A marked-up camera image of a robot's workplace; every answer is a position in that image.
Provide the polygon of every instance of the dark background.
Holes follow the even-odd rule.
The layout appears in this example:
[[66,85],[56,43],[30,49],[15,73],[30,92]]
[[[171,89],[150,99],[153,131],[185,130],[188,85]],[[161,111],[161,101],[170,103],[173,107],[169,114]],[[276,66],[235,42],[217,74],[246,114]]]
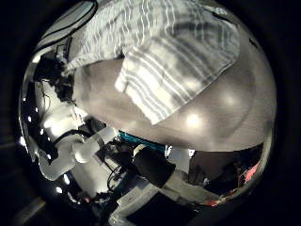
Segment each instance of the dark background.
[[[65,208],[18,145],[17,101],[30,53],[43,31],[75,1],[2,0],[0,3],[0,225],[37,197],[45,207],[27,225],[85,225],[87,215]],[[277,82],[274,153],[262,182],[221,225],[299,224],[301,140],[300,10],[298,1],[226,0],[255,33]]]

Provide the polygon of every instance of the ceiling light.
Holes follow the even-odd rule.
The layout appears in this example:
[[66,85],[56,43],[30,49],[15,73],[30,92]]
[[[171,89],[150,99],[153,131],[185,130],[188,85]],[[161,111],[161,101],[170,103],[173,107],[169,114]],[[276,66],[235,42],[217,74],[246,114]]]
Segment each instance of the ceiling light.
[[66,185],[70,184],[70,180],[66,174],[64,174],[64,182],[66,183]]
[[198,128],[200,123],[201,121],[197,114],[191,114],[186,119],[186,125],[191,128]]
[[20,137],[19,143],[20,143],[22,146],[26,147],[26,142],[25,142],[24,137]]
[[40,55],[35,56],[35,57],[32,59],[32,62],[33,62],[33,63],[39,63],[39,62],[40,62]]
[[63,189],[60,188],[59,186],[57,186],[57,187],[55,188],[55,191],[56,191],[58,194],[62,194],[62,193],[63,193]]

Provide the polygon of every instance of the striped towel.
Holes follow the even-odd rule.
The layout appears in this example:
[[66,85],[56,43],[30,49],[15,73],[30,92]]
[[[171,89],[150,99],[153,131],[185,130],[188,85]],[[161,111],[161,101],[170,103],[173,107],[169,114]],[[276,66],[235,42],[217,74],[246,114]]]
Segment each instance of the striped towel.
[[156,124],[231,66],[239,45],[235,25],[199,1],[113,0],[87,24],[67,69],[124,56],[115,87]]

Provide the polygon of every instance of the gray stripe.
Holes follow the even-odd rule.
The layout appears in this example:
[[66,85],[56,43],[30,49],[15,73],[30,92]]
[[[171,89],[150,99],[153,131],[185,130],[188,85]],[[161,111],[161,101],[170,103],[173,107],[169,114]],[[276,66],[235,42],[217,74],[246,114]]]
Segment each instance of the gray stripe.
[[192,45],[182,37],[179,37],[179,43],[184,46],[183,50],[185,53],[194,55],[196,60],[202,61],[202,63],[199,64],[199,67],[206,73],[206,75],[209,75],[212,71],[214,71],[214,65],[212,65],[212,63],[209,61],[207,56],[208,54],[197,51],[196,46]]
[[[215,18],[212,14],[209,14],[211,16],[211,22],[208,23],[208,22],[205,22],[204,25],[203,25],[203,30],[206,31],[204,32],[204,46],[207,46],[208,48],[208,53],[211,53],[213,52],[213,54],[216,54],[216,51],[213,51],[213,49],[216,50],[216,47],[217,45],[211,45],[211,42],[210,42],[210,39],[208,38],[208,35],[210,34],[211,37],[214,37],[214,34],[216,34],[216,27],[217,27],[217,24],[220,24],[220,23],[223,23],[223,21]],[[223,27],[221,27],[221,37],[223,36]],[[223,61],[229,59],[229,55],[227,55],[227,53],[225,53],[225,51],[220,51],[220,49],[218,49],[218,53],[219,55],[215,55],[215,57],[222,57],[223,58]]]
[[226,42],[226,30],[221,27],[221,41],[217,42],[220,45],[220,48],[224,51],[225,50],[225,42]]
[[142,4],[139,4],[138,10],[140,12],[140,16],[136,20],[136,35],[137,35],[137,39],[138,39],[137,45],[142,43],[143,36],[144,36],[143,30],[142,30],[143,29],[143,21],[142,21],[143,14],[142,14],[141,7],[142,7]]
[[122,30],[122,26],[119,29],[119,40],[120,40],[120,47],[121,47],[121,51],[123,51],[123,47],[124,47],[124,35],[123,35],[123,30]]
[[188,71],[191,73],[191,75],[193,77],[195,77],[196,79],[202,78],[200,77],[199,73],[194,67],[196,67],[196,65],[193,65],[191,63],[191,58],[186,59],[183,55],[183,49],[181,48],[181,46],[179,44],[177,44],[176,46],[171,46],[168,43],[164,42],[162,39],[159,39],[158,37],[153,38],[153,40],[155,42],[157,42],[158,44],[163,45],[170,54],[173,54],[175,56],[177,56],[177,58],[179,59],[179,65],[176,65],[176,68],[179,71],[182,71],[183,68],[188,69]]
[[131,20],[131,18],[133,18],[134,12],[133,12],[133,8],[130,7],[130,5],[127,6],[126,8],[126,35],[128,36],[127,39],[130,39],[130,43],[132,45],[136,45],[138,43],[138,39],[136,36],[136,33],[134,32],[134,29],[132,28],[132,24],[134,23],[135,20]]
[[145,92],[143,89],[141,89],[141,87],[139,87],[135,82],[133,82],[131,79],[127,79],[127,84],[128,86],[130,86],[132,89],[135,90],[135,92],[137,92],[140,96],[140,99],[143,103],[144,106],[146,106],[150,111],[152,111],[153,114],[155,114],[158,119],[163,119],[164,116],[162,115],[162,113],[160,111],[157,110],[157,108],[155,108],[153,105],[150,104],[150,100],[148,96],[145,96]]
[[160,1],[160,6],[161,8],[163,8],[163,10],[161,11],[161,16],[162,16],[162,28],[164,28],[164,30],[166,29],[166,25],[167,25],[167,17],[166,17],[166,11],[165,11],[165,1]]
[[146,0],[143,0],[143,3],[141,4],[140,13],[141,13],[141,23],[143,25],[142,34],[143,34],[143,40],[145,37],[148,37],[150,35],[150,31],[148,29],[149,22],[147,19],[147,11],[146,11]]
[[131,27],[129,28],[129,21],[130,21],[130,4],[125,6],[125,12],[124,12],[124,26],[125,26],[125,33],[129,34]]
[[[143,57],[141,54],[138,54],[138,53],[135,53],[135,55],[137,57]],[[132,61],[138,61],[139,59],[137,57],[128,56],[128,58],[131,59]],[[151,74],[154,75],[154,77],[156,78],[156,81],[158,83],[161,82],[161,78],[158,76],[158,74],[160,74],[160,73],[155,69],[156,68],[155,65],[151,64],[151,62],[148,62],[148,64],[147,64],[147,63],[145,63],[141,60],[139,61],[139,64],[141,65],[141,67],[144,67],[145,69],[147,69],[147,71],[151,72]],[[169,84],[173,83],[167,77],[165,77],[165,80],[169,80],[168,81]],[[176,92],[172,91],[165,83],[163,83],[162,86],[163,86],[164,90],[167,91],[174,98],[174,100],[177,102],[178,105],[183,105],[184,104],[184,101],[179,97],[179,95]]]
[[150,34],[151,22],[150,22],[150,9],[149,9],[149,1],[145,1],[145,6],[143,7],[146,20],[148,22],[146,29],[147,36]]
[[136,80],[138,83],[137,85],[143,89],[145,93],[148,94],[148,100],[150,100],[150,103],[158,108],[158,111],[160,111],[164,116],[167,116],[170,114],[170,109],[164,105],[161,100],[159,100],[155,95],[152,94],[152,91],[150,89],[150,86],[145,83],[135,72],[124,70],[124,72],[131,77],[132,80]]
[[167,25],[166,25],[166,34],[172,34],[172,29],[171,29],[171,25],[172,25],[172,12],[171,12],[171,8],[170,8],[170,4],[167,0],[164,1],[166,4],[166,19],[167,19]]
[[[181,44],[185,46],[187,51],[191,51],[190,53],[195,54],[195,57],[198,57],[196,52],[194,51],[196,48],[191,45],[191,43],[187,42],[187,40],[179,39],[181,41]],[[204,55],[202,52],[198,52],[199,58],[203,61],[203,63],[199,64],[200,67],[204,68],[207,67],[207,73],[206,73],[206,79],[203,80],[205,84],[211,83],[215,78],[219,75],[216,74],[218,72],[218,69],[212,64],[212,62],[209,60],[210,57]],[[223,60],[221,62],[223,65],[227,65],[229,63],[229,60]]]
[[[149,52],[144,52],[144,54],[142,55],[145,58],[147,58],[149,60],[149,63],[151,64],[151,66],[153,66],[158,72],[161,71],[161,69],[157,66],[157,64],[162,65],[165,68],[165,79],[172,85],[172,87],[174,87],[181,95],[181,98],[183,98],[185,101],[188,101],[191,99],[191,96],[189,96],[191,93],[189,92],[189,88],[185,86],[185,84],[182,83],[182,77],[180,77],[178,75],[178,73],[172,69],[169,68],[168,65],[166,64],[166,62],[164,60],[162,60],[159,56],[155,55],[153,52],[149,51]],[[175,78],[175,80],[178,80],[181,82],[180,83],[174,83],[171,78],[169,77],[169,74],[173,75],[173,78]]]
[[149,12],[149,20],[150,20],[150,27],[154,27],[154,20],[153,20],[153,14],[154,12],[152,2],[147,1],[147,6],[148,6],[148,12]]
[[223,29],[221,27],[220,24],[217,25],[217,43],[221,43],[222,42],[222,32],[223,32]]

